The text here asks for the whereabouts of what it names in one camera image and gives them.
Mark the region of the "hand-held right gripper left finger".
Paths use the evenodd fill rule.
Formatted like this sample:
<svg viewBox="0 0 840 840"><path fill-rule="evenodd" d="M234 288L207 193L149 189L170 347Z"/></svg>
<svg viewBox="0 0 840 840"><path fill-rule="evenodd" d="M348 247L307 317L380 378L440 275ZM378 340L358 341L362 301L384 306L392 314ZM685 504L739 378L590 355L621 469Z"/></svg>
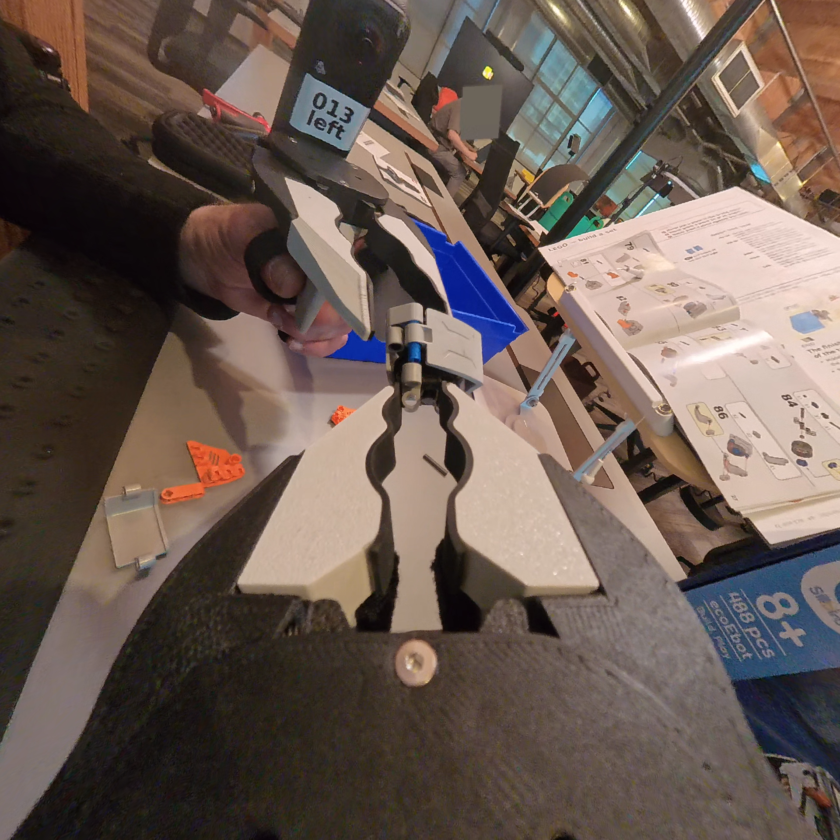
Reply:
<svg viewBox="0 0 840 840"><path fill-rule="evenodd" d="M382 389L303 452L238 577L241 592L361 605L386 591L390 562L381 572L373 555L383 499L367 459L394 395Z"/></svg>

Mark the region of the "flat orange toy piece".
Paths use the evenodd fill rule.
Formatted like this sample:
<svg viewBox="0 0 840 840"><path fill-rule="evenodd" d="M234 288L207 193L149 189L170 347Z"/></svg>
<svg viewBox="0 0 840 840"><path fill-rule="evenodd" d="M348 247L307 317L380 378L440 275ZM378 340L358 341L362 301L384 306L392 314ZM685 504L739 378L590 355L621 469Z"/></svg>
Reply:
<svg viewBox="0 0 840 840"><path fill-rule="evenodd" d="M226 485L245 476L241 455L195 440L188 440L185 445L203 487Z"/></svg>

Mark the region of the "wide wooden post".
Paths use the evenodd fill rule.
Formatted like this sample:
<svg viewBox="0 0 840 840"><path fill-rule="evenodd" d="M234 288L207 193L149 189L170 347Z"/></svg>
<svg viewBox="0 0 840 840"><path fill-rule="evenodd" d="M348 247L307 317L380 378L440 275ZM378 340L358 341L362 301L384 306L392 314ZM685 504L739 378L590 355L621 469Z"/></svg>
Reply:
<svg viewBox="0 0 840 840"><path fill-rule="evenodd" d="M2 1L1 15L57 49L72 97L89 110L84 2Z"/></svg>

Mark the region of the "black monitor screen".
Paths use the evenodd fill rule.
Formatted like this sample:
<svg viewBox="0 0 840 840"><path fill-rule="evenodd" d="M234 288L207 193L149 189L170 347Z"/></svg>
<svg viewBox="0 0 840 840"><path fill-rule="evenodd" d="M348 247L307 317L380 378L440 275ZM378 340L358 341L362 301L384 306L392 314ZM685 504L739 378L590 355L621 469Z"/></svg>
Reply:
<svg viewBox="0 0 840 840"><path fill-rule="evenodd" d="M533 82L523 74L515 56L466 18L448 55L437 73L441 88L500 87L500 131L505 133L533 90Z"/></svg>

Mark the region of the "blue plastic bin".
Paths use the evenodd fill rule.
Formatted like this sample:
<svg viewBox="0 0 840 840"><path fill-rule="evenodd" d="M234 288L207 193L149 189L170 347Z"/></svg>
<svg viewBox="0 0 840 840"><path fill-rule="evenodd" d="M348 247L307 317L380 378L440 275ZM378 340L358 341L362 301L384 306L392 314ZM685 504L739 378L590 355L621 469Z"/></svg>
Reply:
<svg viewBox="0 0 840 840"><path fill-rule="evenodd" d="M451 244L434 227L416 224L434 252L454 317L479 332L482 358L488 362L528 330L525 322L467 247Z"/></svg>

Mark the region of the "black metal pole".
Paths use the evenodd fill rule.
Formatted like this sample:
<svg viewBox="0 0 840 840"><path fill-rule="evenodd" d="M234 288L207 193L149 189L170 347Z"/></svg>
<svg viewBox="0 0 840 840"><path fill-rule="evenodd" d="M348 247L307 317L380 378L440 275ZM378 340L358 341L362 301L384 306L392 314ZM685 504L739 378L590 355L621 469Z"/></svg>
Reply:
<svg viewBox="0 0 840 840"><path fill-rule="evenodd" d="M761 1L735 1L728 7L693 50L675 77L650 103L622 142L617 145L601 168L593 174L581 194L574 199L572 205L548 230L547 234L541 237L541 246L560 242L572 233L574 227L591 209L595 200L613 184L636 152L642 148L650 135L679 104L679 101L695 85L711 62L760 5Z"/></svg>

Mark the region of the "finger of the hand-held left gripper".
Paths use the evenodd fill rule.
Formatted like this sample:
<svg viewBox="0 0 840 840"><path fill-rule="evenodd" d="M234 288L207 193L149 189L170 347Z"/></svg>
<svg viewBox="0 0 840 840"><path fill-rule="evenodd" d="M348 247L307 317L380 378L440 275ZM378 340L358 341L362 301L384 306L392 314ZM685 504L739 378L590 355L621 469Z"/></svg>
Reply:
<svg viewBox="0 0 840 840"><path fill-rule="evenodd" d="M297 216L290 222L287 249L308 279L297 296L295 320L309 331L328 302L362 340L372 335L370 282L339 229L340 210L309 185L285 179Z"/></svg>
<svg viewBox="0 0 840 840"><path fill-rule="evenodd" d="M372 323L409 302L451 314L434 254L419 227L401 211L362 211L361 267L369 278Z"/></svg>

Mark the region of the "light grey toy block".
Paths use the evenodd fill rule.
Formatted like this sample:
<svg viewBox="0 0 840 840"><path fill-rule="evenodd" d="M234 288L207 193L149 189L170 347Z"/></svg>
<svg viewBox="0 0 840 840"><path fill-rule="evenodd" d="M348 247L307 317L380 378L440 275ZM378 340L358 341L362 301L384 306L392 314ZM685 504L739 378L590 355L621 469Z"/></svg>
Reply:
<svg viewBox="0 0 840 840"><path fill-rule="evenodd" d="M444 383L467 394L483 384L478 331L417 302L388 310L385 349L388 379L405 411L435 403Z"/></svg>

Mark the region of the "black perforated mat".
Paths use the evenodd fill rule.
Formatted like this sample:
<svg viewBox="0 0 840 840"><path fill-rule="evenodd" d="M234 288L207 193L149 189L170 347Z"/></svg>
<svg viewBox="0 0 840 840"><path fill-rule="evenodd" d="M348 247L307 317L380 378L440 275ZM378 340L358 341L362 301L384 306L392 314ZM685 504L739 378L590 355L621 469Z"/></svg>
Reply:
<svg viewBox="0 0 840 840"><path fill-rule="evenodd" d="M144 387L170 307L30 236L1 264L1 733Z"/></svg>

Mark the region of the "silver air duct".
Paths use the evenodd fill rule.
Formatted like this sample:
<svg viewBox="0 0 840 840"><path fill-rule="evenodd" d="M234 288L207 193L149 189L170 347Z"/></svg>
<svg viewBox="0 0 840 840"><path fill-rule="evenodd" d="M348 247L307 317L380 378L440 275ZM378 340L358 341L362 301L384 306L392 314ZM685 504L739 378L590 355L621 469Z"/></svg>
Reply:
<svg viewBox="0 0 840 840"><path fill-rule="evenodd" d="M728 132L743 142L759 130L782 140L824 143L824 122L838 144L839 2L783 1L776 6L788 36L770 3L762 2L713 60L699 87ZM734 115L713 78L740 47L749 52L761 88Z"/></svg>

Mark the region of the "person's left forearm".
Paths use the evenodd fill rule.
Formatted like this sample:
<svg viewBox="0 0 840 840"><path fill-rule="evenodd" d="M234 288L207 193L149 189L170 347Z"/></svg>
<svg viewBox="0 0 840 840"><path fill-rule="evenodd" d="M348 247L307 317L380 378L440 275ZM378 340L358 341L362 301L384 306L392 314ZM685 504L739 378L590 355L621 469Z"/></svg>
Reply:
<svg viewBox="0 0 840 840"><path fill-rule="evenodd" d="M1 24L1 215L199 315L235 311L189 288L179 241L210 195L131 154L71 95L42 77Z"/></svg>

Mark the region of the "blue robot kit box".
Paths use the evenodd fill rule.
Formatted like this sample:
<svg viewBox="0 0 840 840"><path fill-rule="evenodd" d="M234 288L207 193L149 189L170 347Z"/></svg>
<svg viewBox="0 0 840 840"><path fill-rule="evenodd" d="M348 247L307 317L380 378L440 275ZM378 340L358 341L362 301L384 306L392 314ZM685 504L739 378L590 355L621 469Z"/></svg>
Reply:
<svg viewBox="0 0 840 840"><path fill-rule="evenodd" d="M839 666L839 548L685 592L734 681Z"/></svg>

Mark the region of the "black toy box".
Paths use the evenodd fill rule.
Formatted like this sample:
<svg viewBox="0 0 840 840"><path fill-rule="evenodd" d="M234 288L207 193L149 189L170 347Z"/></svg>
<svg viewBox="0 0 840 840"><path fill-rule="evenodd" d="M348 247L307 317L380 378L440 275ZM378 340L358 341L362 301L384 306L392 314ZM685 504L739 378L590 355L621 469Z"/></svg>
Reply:
<svg viewBox="0 0 840 840"><path fill-rule="evenodd" d="M761 679L750 719L776 777L817 838L838 838L839 672Z"/></svg>

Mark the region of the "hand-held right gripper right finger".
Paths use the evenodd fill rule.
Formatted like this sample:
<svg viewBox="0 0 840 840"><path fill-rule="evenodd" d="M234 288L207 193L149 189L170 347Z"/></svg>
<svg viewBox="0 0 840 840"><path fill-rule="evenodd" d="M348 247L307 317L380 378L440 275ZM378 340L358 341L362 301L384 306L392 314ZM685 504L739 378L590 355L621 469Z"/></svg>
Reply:
<svg viewBox="0 0 840 840"><path fill-rule="evenodd" d="M457 387L437 399L456 479L437 559L441 598L467 596L486 613L498 601L585 595L600 582L542 457Z"/></svg>

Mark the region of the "instruction booklet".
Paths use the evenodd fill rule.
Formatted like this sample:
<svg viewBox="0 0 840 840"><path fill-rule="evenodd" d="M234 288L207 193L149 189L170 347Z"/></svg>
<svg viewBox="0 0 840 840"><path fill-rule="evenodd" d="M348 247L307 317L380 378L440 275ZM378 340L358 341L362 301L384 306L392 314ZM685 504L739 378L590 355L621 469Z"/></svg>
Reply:
<svg viewBox="0 0 840 840"><path fill-rule="evenodd" d="M540 250L767 543L838 530L835 234L731 188Z"/></svg>

